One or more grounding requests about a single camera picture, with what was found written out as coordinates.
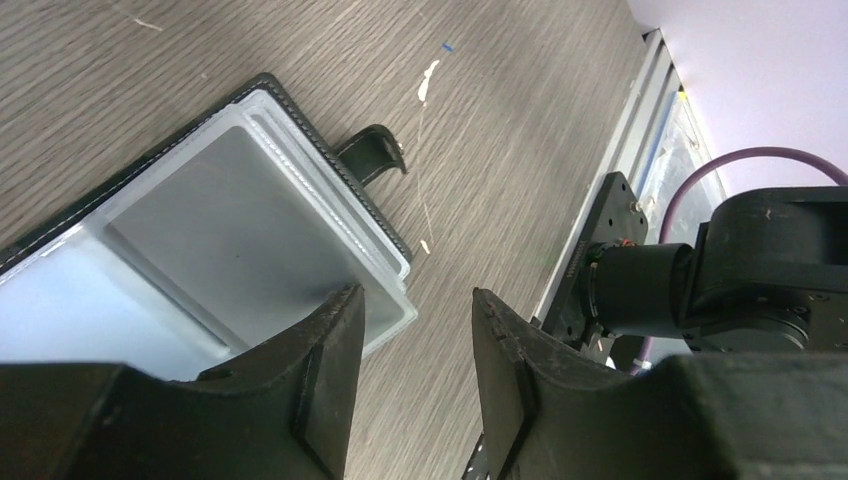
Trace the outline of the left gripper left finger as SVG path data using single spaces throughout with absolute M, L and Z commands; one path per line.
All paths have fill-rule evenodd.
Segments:
M 5 364 L 5 479 L 340 479 L 364 342 L 359 285 L 190 382 L 117 363 Z

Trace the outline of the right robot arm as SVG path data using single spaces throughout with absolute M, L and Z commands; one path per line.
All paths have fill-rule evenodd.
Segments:
M 583 269 L 583 308 L 616 336 L 695 352 L 845 353 L 847 191 L 736 195 L 694 244 L 605 243 Z

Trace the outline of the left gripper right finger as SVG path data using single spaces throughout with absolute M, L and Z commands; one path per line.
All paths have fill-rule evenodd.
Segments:
M 843 354 L 672 356 L 632 376 L 472 294 L 495 479 L 843 479 Z

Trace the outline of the black card holder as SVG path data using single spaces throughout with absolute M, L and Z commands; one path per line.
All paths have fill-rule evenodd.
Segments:
M 372 124 L 328 145 L 254 77 L 1 253 L 1 362 L 191 380 L 361 284 L 369 354 L 417 318 L 412 254 L 366 193 L 404 170 Z

